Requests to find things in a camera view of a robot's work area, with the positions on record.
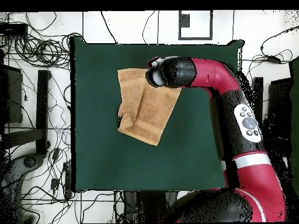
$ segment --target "control buttons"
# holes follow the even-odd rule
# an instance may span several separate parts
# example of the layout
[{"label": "control buttons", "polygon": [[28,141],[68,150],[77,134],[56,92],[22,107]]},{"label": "control buttons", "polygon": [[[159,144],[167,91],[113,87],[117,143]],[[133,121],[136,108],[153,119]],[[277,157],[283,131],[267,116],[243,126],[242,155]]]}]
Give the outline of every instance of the control buttons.
[{"label": "control buttons", "polygon": [[245,128],[254,130],[256,127],[256,122],[253,118],[244,118],[242,124]]},{"label": "control buttons", "polygon": [[255,143],[262,140],[253,111],[246,103],[240,103],[234,108],[234,116],[238,123],[239,131],[246,140]]}]

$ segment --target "folded towel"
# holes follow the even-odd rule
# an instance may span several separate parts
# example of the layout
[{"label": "folded towel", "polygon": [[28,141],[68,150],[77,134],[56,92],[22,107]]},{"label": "folded towel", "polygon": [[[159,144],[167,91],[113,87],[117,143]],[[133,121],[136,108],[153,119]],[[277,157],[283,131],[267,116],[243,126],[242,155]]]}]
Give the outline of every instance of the folded towel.
[{"label": "folded towel", "polygon": [[121,133],[157,146],[181,88],[152,87],[145,78],[147,69],[121,69],[122,103],[118,116]]}]

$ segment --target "metal frame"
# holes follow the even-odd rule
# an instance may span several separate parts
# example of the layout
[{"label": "metal frame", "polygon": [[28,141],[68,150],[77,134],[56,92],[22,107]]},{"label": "metal frame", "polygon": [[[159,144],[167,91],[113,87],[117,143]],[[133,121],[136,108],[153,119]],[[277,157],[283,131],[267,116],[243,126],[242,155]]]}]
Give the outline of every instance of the metal frame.
[{"label": "metal frame", "polygon": [[38,71],[36,129],[4,134],[1,144],[2,149],[10,149],[14,146],[36,141],[36,153],[42,155],[47,154],[47,150],[50,146],[48,142],[48,82],[50,79],[50,71]]}]

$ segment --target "dark green mat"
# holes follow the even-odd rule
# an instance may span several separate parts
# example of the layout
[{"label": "dark green mat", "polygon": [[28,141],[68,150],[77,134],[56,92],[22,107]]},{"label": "dark green mat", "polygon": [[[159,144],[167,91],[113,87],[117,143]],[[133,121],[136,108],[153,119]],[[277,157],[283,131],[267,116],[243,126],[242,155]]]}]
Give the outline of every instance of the dark green mat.
[{"label": "dark green mat", "polygon": [[182,90],[155,147],[117,131],[117,70],[145,68],[151,58],[171,55],[218,60],[237,69],[241,45],[84,44],[75,38],[76,190],[223,187],[207,93]]}]

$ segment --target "round button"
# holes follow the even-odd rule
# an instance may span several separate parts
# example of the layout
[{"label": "round button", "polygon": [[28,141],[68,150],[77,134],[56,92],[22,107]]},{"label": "round button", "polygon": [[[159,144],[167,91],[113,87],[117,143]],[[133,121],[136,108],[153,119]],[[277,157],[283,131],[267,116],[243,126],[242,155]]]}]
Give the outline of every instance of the round button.
[{"label": "round button", "polygon": [[253,118],[244,118],[242,124],[245,128],[253,130],[256,127],[256,122]]}]

